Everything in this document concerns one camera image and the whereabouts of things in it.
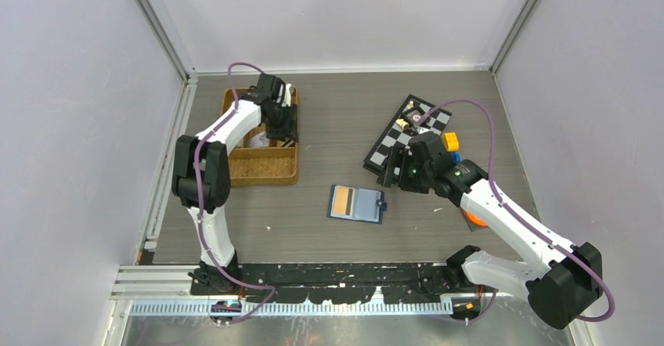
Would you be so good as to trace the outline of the blue card holder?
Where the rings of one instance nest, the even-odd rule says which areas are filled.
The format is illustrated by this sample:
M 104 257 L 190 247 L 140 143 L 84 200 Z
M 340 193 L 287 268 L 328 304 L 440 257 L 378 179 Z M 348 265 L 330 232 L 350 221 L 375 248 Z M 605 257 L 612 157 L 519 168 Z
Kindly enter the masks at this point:
M 331 214 L 335 186 L 342 185 L 335 184 L 330 188 L 330 201 L 327 208 L 328 218 L 336 218 L 353 222 L 365 222 L 375 225 L 380 225 L 383 223 L 383 213 L 387 210 L 388 206 L 384 191 L 351 187 L 355 189 L 353 212 L 351 216 L 344 216 Z

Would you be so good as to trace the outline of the tan credit card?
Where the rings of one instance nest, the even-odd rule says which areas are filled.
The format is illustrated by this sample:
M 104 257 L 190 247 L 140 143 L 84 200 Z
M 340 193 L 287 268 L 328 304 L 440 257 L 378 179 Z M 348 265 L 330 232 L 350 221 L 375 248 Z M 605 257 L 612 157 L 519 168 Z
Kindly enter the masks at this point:
M 355 198 L 355 189 L 347 186 L 335 186 L 331 214 L 351 216 Z

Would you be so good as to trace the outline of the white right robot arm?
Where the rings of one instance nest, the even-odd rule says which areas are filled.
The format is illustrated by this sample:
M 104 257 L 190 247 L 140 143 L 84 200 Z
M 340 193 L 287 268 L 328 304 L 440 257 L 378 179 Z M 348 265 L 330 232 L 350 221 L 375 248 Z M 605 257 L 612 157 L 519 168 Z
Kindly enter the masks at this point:
M 515 204 L 474 161 L 460 159 L 442 137 L 425 132 L 388 148 L 378 183 L 435 195 L 478 217 L 521 257 L 509 261 L 467 245 L 447 258 L 448 284 L 457 291 L 491 287 L 526 301 L 549 326 L 562 330 L 598 299 L 608 299 L 603 321 L 615 302 L 602 279 L 601 252 L 574 244 Z

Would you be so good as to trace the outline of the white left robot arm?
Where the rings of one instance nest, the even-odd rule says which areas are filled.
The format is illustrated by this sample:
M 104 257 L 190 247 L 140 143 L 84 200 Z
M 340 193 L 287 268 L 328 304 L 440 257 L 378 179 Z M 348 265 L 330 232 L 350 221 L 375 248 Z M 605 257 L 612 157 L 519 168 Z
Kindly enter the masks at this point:
M 241 279 L 226 222 L 229 155 L 261 124 L 270 139 L 297 140 L 294 94 L 293 85 L 260 74 L 256 85 L 233 91 L 231 106 L 213 125 L 196 135 L 181 135 L 176 142 L 171 191 L 192 217 L 201 249 L 199 266 L 191 276 L 221 294 L 233 293 Z

